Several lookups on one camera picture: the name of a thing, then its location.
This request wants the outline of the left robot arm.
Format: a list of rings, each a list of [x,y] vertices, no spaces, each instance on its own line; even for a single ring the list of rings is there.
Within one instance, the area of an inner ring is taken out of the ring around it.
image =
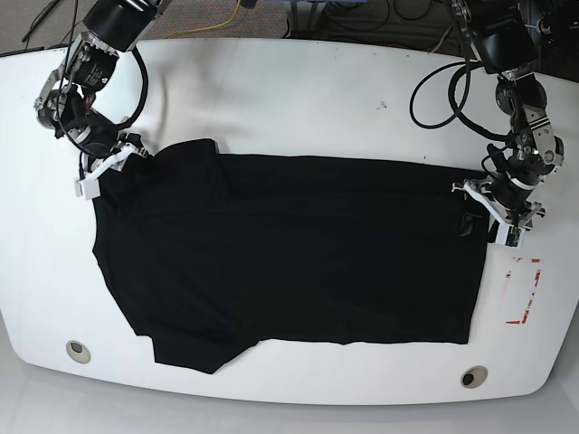
[[[449,182],[452,191],[472,201],[459,225],[460,235],[468,235],[488,212],[489,241],[518,248],[532,230],[534,217],[546,213],[541,203],[530,201],[530,194],[565,160],[563,141],[546,114],[546,91],[531,71],[537,51],[516,1],[447,1],[444,5],[463,55],[452,65],[456,71],[447,90],[452,113],[435,125],[417,125],[433,130],[458,119],[489,140],[485,158],[495,169],[477,176],[460,169],[429,168],[427,174],[435,177],[429,188],[440,190]],[[506,134],[495,134],[463,113],[467,99],[458,98],[456,88],[464,80],[468,90],[477,69],[497,78],[495,101],[509,117]]]

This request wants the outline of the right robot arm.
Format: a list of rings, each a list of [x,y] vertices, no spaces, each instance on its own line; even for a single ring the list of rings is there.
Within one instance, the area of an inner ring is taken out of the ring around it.
[[[119,170],[132,155],[148,157],[140,135],[128,131],[145,107],[149,86],[137,44],[169,5],[168,1],[96,2],[83,19],[86,30],[70,42],[34,102],[39,123],[80,151],[82,182],[97,179],[110,168]],[[131,53],[138,65],[141,91],[134,112],[114,123],[93,104],[110,82],[122,52]]]

